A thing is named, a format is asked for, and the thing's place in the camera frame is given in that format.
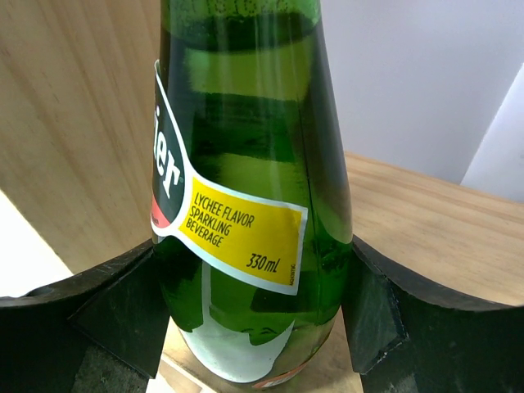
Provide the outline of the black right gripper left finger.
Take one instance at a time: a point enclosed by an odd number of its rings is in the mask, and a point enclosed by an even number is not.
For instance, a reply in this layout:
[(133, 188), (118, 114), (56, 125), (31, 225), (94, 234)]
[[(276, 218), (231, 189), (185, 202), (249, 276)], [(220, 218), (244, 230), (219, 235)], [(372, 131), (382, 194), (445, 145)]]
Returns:
[(3, 392), (144, 392), (169, 312), (146, 241), (76, 275), (1, 299)]

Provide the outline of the green glass bottle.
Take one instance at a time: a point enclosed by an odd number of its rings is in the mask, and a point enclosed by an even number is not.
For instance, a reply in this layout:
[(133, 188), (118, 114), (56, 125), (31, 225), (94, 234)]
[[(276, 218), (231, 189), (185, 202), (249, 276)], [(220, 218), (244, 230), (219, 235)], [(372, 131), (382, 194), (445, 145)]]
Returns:
[(292, 379), (348, 279), (350, 188), (317, 1), (163, 1), (154, 65), (153, 256), (213, 374)]

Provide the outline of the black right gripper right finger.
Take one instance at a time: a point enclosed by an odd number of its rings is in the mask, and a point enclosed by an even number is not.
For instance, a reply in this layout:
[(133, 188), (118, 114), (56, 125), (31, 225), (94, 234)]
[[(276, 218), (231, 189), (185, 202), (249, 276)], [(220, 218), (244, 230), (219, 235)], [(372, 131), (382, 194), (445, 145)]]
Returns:
[(356, 237), (342, 302), (366, 392), (521, 392), (523, 308), (443, 286)]

